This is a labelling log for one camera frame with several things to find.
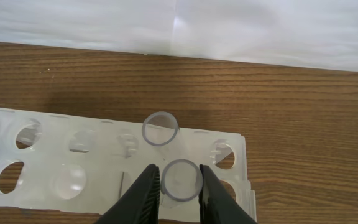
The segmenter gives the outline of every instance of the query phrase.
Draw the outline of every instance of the crease in white sheet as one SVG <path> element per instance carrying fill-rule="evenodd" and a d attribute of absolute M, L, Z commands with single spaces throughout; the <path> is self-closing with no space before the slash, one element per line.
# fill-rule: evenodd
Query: crease in white sheet
<path fill-rule="evenodd" d="M 0 41 L 358 71 L 358 1 L 0 0 Z"/>

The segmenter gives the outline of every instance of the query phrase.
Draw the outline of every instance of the wood grain surface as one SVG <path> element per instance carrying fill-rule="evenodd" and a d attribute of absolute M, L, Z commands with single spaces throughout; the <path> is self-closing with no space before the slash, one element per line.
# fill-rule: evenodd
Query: wood grain surface
<path fill-rule="evenodd" d="M 168 111 L 241 133 L 260 224 L 358 223 L 357 72 L 0 43 L 0 107 L 138 123 Z M 0 207 L 0 223 L 98 217 Z"/>

